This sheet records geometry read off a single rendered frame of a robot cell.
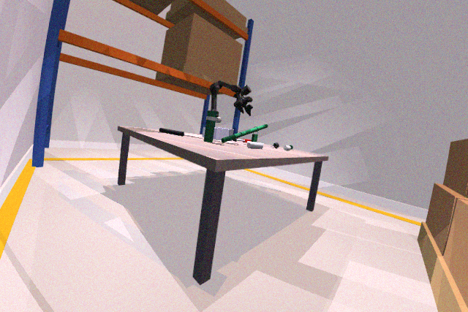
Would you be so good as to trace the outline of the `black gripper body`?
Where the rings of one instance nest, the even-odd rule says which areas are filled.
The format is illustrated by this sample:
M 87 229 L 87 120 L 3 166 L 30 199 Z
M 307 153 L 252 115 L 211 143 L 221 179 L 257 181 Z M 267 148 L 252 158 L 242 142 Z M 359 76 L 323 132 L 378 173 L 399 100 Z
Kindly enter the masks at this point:
M 240 103 L 243 103 L 243 107 L 244 107 L 245 110 L 249 109 L 250 107 L 253 108 L 252 105 L 250 105 L 250 104 L 248 104 L 246 102 L 242 102 L 242 96 L 238 97 L 238 100 L 236 102 L 234 102 L 234 107 L 236 107 Z M 246 104 L 248 104 L 248 105 L 246 106 Z

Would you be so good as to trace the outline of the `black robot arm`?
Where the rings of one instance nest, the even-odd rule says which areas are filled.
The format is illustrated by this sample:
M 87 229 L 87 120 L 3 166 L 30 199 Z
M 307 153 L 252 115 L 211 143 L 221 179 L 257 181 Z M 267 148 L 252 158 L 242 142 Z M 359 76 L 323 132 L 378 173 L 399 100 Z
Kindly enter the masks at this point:
M 217 112 L 217 117 L 219 116 L 219 112 L 216 110 L 216 96 L 217 93 L 219 92 L 219 89 L 225 87 L 229 88 L 230 90 L 236 92 L 234 94 L 234 97 L 238 99 L 238 97 L 242 96 L 242 102 L 252 102 L 252 98 L 250 96 L 244 97 L 244 95 L 249 94 L 252 90 L 246 85 L 244 88 L 240 88 L 236 85 L 230 85 L 227 83 L 222 82 L 221 80 L 219 82 L 213 83 L 210 85 L 210 92 L 211 92 L 211 111 Z

